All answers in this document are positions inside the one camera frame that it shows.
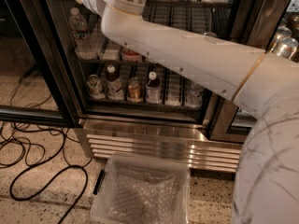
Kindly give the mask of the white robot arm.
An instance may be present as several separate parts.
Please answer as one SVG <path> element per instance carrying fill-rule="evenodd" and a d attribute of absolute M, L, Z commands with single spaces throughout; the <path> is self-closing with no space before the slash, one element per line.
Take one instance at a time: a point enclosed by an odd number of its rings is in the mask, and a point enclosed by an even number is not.
<path fill-rule="evenodd" d="M 262 49 L 144 21 L 146 0 L 76 0 L 110 40 L 214 91 L 256 122 L 235 174 L 232 224 L 299 224 L 299 70 Z"/>

